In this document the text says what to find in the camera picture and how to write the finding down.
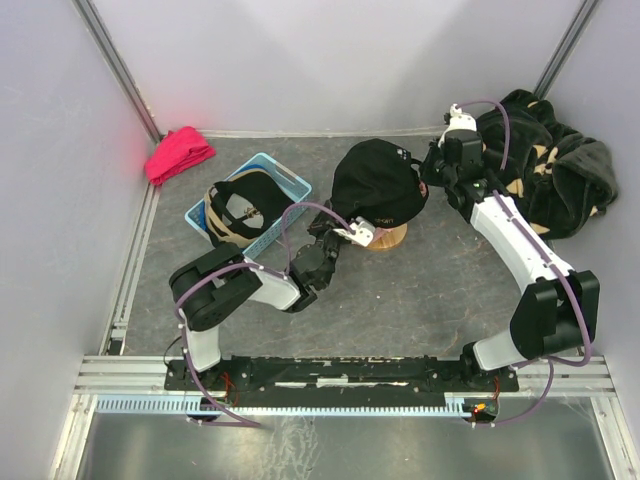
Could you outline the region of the black NY cap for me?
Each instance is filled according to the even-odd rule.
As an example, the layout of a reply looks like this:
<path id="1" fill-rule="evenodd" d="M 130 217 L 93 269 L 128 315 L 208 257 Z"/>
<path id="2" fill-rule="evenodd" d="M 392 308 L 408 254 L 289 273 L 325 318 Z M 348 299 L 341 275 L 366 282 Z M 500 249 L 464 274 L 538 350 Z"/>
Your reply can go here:
<path id="1" fill-rule="evenodd" d="M 339 162 L 330 204 L 346 220 L 361 217 L 377 228 L 392 229 L 415 218 L 428 198 L 411 153 L 374 138 L 351 147 Z"/>

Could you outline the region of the black and tan hat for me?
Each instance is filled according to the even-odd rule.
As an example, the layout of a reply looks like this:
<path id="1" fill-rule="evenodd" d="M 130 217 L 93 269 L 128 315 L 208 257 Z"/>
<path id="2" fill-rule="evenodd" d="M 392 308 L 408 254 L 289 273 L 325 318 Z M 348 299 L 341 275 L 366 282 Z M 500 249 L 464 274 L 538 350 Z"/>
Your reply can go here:
<path id="1" fill-rule="evenodd" d="M 293 200 L 263 168 L 251 165 L 228 180 L 215 182 L 204 194 L 205 230 L 214 247 L 221 243 L 249 247 Z"/>

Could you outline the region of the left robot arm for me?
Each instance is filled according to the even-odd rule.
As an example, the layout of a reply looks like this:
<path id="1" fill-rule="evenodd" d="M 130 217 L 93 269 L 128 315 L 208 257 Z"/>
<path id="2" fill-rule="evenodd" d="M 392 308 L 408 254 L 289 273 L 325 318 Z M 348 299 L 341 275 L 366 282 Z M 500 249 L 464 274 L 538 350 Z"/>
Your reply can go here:
<path id="1" fill-rule="evenodd" d="M 338 230 L 344 227 L 352 233 L 354 229 L 329 202 L 303 205 L 318 211 L 308 227 L 314 242 L 301 247 L 296 255 L 291 255 L 286 245 L 283 271 L 250 260 L 237 246 L 221 244 L 170 276 L 174 313 L 188 364 L 186 376 L 198 389 L 209 390 L 219 383 L 220 325 L 239 307 L 252 301 L 298 313 L 329 286 L 345 242 Z"/>

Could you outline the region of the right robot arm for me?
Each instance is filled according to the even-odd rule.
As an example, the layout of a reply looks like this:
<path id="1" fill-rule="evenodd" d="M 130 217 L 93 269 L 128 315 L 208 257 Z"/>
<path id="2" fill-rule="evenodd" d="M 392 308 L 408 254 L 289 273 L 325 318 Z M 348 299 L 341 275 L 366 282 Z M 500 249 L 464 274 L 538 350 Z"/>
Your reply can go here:
<path id="1" fill-rule="evenodd" d="M 581 347 L 590 361 L 596 334 L 600 283 L 590 271 L 562 260 L 518 211 L 497 177 L 482 165 L 482 141 L 471 130 L 453 130 L 431 142 L 419 167 L 421 180 L 444 189 L 449 205 L 493 247 L 521 293 L 508 327 L 463 349 L 459 379 L 481 391 L 495 372 L 524 367 Z"/>

